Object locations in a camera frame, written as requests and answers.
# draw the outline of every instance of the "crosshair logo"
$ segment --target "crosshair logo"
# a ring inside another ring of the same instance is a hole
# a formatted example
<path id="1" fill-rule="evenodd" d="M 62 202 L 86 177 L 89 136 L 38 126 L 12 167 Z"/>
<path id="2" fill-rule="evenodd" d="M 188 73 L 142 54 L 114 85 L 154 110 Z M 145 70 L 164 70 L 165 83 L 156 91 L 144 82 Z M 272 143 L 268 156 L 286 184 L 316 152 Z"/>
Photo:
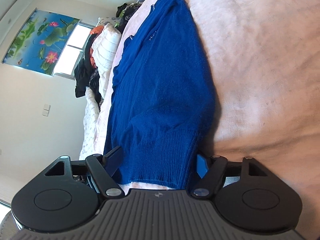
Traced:
<path id="1" fill-rule="evenodd" d="M 156 197 L 162 197 L 163 194 L 162 194 L 161 192 L 158 192 L 158 193 L 155 194 L 155 196 L 156 196 Z"/>

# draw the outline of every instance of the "ribbed knit cuff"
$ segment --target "ribbed knit cuff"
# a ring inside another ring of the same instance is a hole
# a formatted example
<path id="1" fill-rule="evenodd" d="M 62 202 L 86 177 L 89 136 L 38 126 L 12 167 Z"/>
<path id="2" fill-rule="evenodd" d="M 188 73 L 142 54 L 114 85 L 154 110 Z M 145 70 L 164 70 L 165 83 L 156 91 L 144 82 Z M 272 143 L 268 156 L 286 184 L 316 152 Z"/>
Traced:
<path id="1" fill-rule="evenodd" d="M 131 156 L 131 174 L 128 174 L 128 181 L 122 183 L 145 182 L 185 189 L 197 148 L 197 137 L 195 131 L 174 130 L 157 141 L 142 140 L 139 145 L 133 146 L 137 149 L 137 155 Z"/>

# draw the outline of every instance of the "dark blue garment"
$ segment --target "dark blue garment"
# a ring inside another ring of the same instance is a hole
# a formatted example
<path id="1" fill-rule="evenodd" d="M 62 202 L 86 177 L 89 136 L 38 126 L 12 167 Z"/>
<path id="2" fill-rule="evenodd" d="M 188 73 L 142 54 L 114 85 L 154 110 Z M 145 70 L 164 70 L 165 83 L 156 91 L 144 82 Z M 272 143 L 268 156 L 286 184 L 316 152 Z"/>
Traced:
<path id="1" fill-rule="evenodd" d="M 205 52 L 184 0 L 158 0 L 114 69 L 104 153 L 121 146 L 114 180 L 183 189 L 214 114 Z"/>

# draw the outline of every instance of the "orange cloth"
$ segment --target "orange cloth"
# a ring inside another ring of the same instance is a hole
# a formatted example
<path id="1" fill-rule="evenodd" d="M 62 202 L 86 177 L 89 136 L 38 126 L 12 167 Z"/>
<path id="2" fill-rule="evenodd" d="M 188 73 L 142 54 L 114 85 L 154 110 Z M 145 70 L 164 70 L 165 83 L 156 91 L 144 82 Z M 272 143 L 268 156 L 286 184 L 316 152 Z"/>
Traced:
<path id="1" fill-rule="evenodd" d="M 97 26 L 97 27 L 94 27 L 91 31 L 90 31 L 90 34 L 95 34 L 97 33 L 98 35 L 96 36 L 96 38 L 102 33 L 104 29 L 104 26 L 103 25 L 100 25 L 100 26 Z M 93 53 L 93 49 L 90 48 L 90 61 L 91 61 L 91 65 L 93 68 L 96 68 L 96 63 L 94 61 L 94 58 L 92 57 L 92 53 Z"/>

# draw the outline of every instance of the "bed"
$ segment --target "bed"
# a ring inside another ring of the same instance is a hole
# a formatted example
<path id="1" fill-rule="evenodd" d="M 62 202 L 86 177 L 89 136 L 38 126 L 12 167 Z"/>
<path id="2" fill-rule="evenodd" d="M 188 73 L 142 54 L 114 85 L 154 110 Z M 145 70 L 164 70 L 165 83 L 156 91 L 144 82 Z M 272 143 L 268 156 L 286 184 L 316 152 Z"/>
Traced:
<path id="1" fill-rule="evenodd" d="M 145 0 L 124 30 L 135 35 L 157 0 Z M 217 91 L 208 155 L 251 155 L 303 201 L 297 226 L 320 235 L 320 0 L 185 0 L 198 28 Z M 94 131 L 103 153 L 113 71 Z"/>

